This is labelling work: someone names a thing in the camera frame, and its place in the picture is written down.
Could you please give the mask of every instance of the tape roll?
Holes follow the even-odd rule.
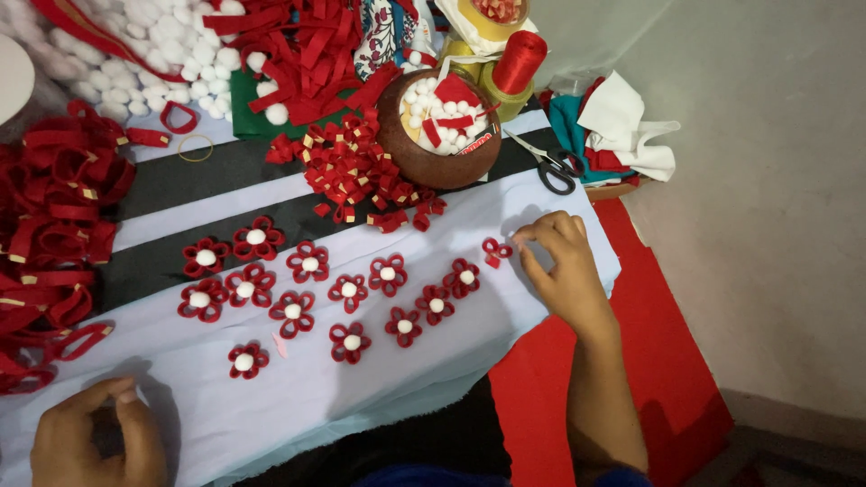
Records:
[[[489,41],[501,42],[520,29],[529,18],[529,0],[523,0],[520,4],[520,18],[515,23],[498,23],[490,20],[478,11],[472,4],[472,0],[457,0],[457,10],[478,29],[478,34]]]
[[[496,114],[499,115],[500,122],[513,120],[520,110],[527,104],[529,98],[533,95],[535,89],[535,81],[530,81],[526,89],[518,94],[508,94],[498,89],[493,83],[493,69],[496,67],[496,61],[488,62],[481,69],[481,78],[478,81],[478,86],[484,90],[484,93],[490,97],[490,100],[496,104],[500,103],[499,108],[496,108]]]
[[[466,41],[454,39],[451,36],[448,36],[445,37],[445,45],[442,46],[442,53],[439,55],[439,63],[436,67],[441,67],[442,63],[445,61],[445,56],[449,55],[475,55],[475,52],[473,52],[472,48],[470,48]],[[483,62],[463,64],[462,62],[452,61],[448,66],[448,71],[450,73],[456,73],[464,80],[469,80],[478,84],[478,76],[481,75],[481,67],[483,65]]]

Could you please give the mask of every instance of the brown bowl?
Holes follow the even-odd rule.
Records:
[[[438,73],[438,69],[421,69],[400,76],[385,88],[378,99],[380,128],[377,142],[391,155],[404,178],[430,188],[451,190],[471,185],[490,171],[499,156],[502,134],[497,130],[490,140],[471,153],[455,156],[428,152],[410,139],[400,123],[399,104],[403,93],[415,81]],[[489,108],[490,100],[481,89],[470,81],[466,84],[478,96],[481,104]],[[488,119],[490,123],[499,126],[499,117],[495,110],[488,114]]]

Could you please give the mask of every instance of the red carpet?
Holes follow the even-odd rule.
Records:
[[[623,330],[625,366],[649,450],[649,477],[674,487],[724,447],[734,426],[652,250],[618,199],[595,210],[623,271],[611,304]],[[516,487],[574,485],[565,440],[565,392],[574,333],[549,318],[490,371]]]

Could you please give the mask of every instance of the teal fabric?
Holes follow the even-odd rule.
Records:
[[[583,96],[570,96],[564,94],[550,100],[550,125],[556,133],[559,143],[566,149],[576,153],[584,162],[586,173],[580,178],[581,183],[595,183],[605,179],[625,178],[636,174],[634,171],[611,172],[593,171],[590,169],[590,161],[584,156],[585,130],[578,125],[578,110]]]

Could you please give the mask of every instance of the dark blue sleeve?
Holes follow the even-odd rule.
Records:
[[[597,478],[593,487],[652,487],[639,471],[620,467]]]

